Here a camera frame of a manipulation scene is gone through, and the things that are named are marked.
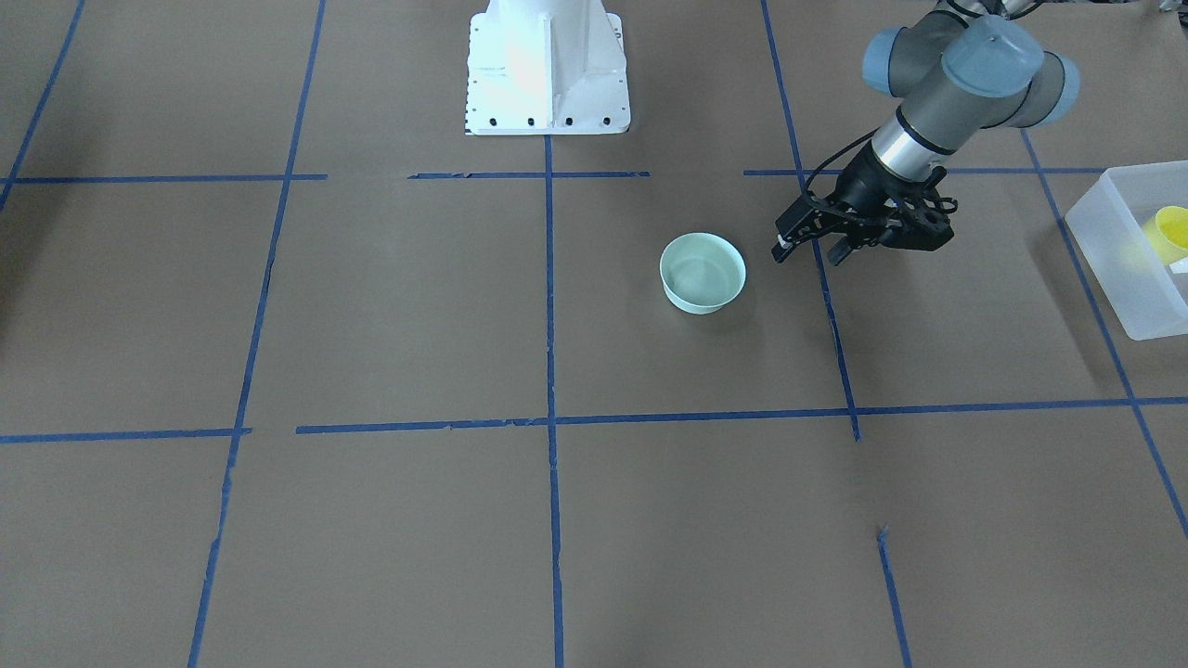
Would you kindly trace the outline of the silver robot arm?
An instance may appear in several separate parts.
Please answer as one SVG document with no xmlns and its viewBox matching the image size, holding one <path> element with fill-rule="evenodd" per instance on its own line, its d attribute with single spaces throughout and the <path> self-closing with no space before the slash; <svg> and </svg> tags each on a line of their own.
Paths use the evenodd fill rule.
<svg viewBox="0 0 1188 668">
<path fill-rule="evenodd" d="M 933 252 L 950 241 L 959 204 L 939 195 L 947 160 L 977 132 L 1049 125 L 1078 103 L 1078 64 L 1043 49 L 1024 14 L 1017 1 L 939 1 L 915 25 L 874 34 L 862 76 L 898 101 L 895 115 L 843 147 L 848 165 L 827 195 L 805 179 L 776 220 L 773 261 L 832 234 L 832 265 L 865 247 Z"/>
</svg>

